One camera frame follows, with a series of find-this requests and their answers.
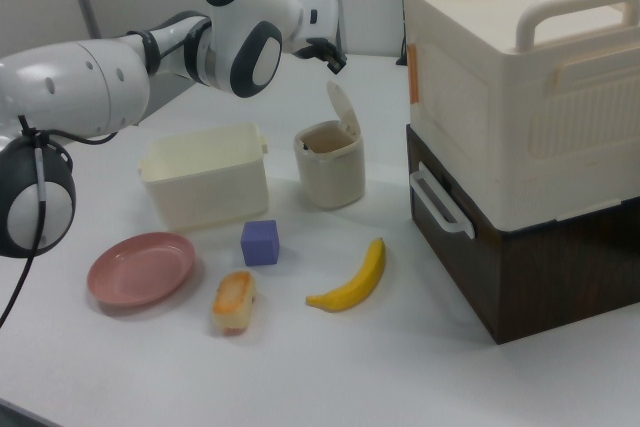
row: yellow banana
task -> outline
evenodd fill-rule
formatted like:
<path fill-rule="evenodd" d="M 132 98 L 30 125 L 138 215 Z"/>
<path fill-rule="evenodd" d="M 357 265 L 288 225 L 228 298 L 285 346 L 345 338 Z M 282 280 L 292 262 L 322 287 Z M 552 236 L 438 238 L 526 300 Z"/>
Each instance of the yellow banana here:
<path fill-rule="evenodd" d="M 373 292 L 382 277 L 385 263 L 384 241 L 375 239 L 367 249 L 362 267 L 349 282 L 326 294 L 308 296 L 307 305 L 329 312 L 350 309 Z"/>

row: wooden box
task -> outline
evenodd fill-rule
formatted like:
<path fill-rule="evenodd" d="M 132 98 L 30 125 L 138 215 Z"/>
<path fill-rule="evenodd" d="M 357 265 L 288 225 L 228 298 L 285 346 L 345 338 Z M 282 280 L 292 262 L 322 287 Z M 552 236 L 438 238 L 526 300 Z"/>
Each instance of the wooden box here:
<path fill-rule="evenodd" d="M 409 125 L 407 145 L 410 173 L 424 164 L 473 225 L 473 239 L 445 232 L 411 190 L 416 225 L 497 343 L 640 301 L 640 198 L 500 232 Z"/>

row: cup lid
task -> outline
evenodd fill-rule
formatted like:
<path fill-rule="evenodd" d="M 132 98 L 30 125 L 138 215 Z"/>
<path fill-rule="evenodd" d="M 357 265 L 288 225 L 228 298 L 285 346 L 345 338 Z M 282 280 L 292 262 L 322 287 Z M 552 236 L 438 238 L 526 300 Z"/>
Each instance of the cup lid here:
<path fill-rule="evenodd" d="M 329 93 L 333 110 L 336 111 L 340 120 L 346 124 L 347 131 L 356 137 L 360 137 L 358 118 L 342 87 L 330 80 L 327 82 L 327 92 Z"/>

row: toy bread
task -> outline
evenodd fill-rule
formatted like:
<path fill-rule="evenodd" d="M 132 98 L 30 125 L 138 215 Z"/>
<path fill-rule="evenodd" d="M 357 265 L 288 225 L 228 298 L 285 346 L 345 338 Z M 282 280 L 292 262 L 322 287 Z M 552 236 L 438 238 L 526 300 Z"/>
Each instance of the toy bread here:
<path fill-rule="evenodd" d="M 256 283 L 249 272 L 227 275 L 218 286 L 213 302 L 213 321 L 223 331 L 244 330 L 249 325 Z"/>

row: white plastic container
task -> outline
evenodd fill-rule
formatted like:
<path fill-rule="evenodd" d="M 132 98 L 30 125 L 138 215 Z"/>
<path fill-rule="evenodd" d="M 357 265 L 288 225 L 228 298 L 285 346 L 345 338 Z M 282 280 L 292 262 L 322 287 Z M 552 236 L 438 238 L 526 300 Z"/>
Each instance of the white plastic container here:
<path fill-rule="evenodd" d="M 248 218 L 269 203 L 254 123 L 218 127 L 152 142 L 140 178 L 170 230 Z"/>
<path fill-rule="evenodd" d="M 411 126 L 492 225 L 640 196 L 640 0 L 404 0 Z"/>
<path fill-rule="evenodd" d="M 322 209 L 335 209 L 364 195 L 364 143 L 355 111 L 342 88 L 328 82 L 327 92 L 340 120 L 299 132 L 293 149 L 307 197 Z"/>

